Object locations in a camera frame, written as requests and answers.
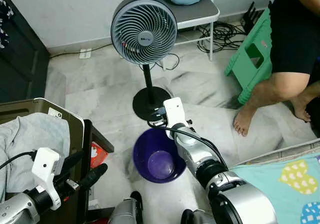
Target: person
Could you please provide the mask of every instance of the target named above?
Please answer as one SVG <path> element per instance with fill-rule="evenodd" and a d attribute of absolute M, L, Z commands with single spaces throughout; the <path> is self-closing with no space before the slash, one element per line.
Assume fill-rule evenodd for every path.
<path fill-rule="evenodd" d="M 307 104 L 320 96 L 320 81 L 308 85 L 320 57 L 320 0 L 270 0 L 272 75 L 258 83 L 233 126 L 244 137 L 260 107 L 291 101 L 297 118 L 310 122 Z"/>

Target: white chair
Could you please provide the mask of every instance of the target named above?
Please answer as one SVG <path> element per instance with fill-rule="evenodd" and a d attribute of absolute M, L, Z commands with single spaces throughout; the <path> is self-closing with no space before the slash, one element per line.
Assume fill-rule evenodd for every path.
<path fill-rule="evenodd" d="M 176 18 L 178 30 L 210 24 L 210 36 L 177 42 L 175 45 L 210 40 L 209 59 L 212 61 L 214 49 L 214 22 L 218 20 L 220 15 L 220 11 L 214 4 L 214 0 L 200 0 L 192 5 L 176 5 L 171 0 L 164 1 Z"/>

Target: green step stool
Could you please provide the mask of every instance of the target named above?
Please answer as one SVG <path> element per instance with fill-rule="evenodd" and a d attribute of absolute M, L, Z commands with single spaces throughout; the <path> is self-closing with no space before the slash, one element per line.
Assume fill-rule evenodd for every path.
<path fill-rule="evenodd" d="M 224 70 L 226 76 L 232 71 L 239 81 L 242 92 L 238 101 L 241 104 L 245 104 L 249 100 L 256 84 L 268 79 L 272 74 L 269 14 L 269 9 L 265 9 Z"/>

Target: fan base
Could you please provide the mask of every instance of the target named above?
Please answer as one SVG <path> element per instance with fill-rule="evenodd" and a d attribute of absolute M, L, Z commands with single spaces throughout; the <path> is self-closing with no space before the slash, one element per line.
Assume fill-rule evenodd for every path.
<path fill-rule="evenodd" d="M 155 112 L 155 108 L 163 107 L 164 101 L 171 98 L 170 94 L 157 86 L 152 87 L 154 95 L 154 104 L 150 104 L 148 89 L 143 88 L 133 98 L 132 107 L 134 113 L 141 118 L 149 122 L 159 121 L 161 116 L 152 115 Z"/>

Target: tangled cables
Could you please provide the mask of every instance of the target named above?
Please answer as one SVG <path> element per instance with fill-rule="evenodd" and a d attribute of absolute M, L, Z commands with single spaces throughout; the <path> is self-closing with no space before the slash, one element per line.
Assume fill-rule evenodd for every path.
<path fill-rule="evenodd" d="M 209 24 L 205 27 L 198 27 L 198 30 L 202 32 L 200 38 L 207 38 L 210 36 L 210 28 L 208 28 Z M 221 21 L 216 21 L 213 24 L 213 52 L 219 52 L 221 50 L 237 50 L 242 40 L 232 40 L 236 35 L 246 35 L 246 33 L 240 29 L 241 25 L 232 25 L 228 23 L 224 23 Z M 205 41 L 208 40 L 199 40 L 197 42 L 197 47 L 200 51 L 204 53 L 209 53 L 210 50 L 206 47 Z"/>

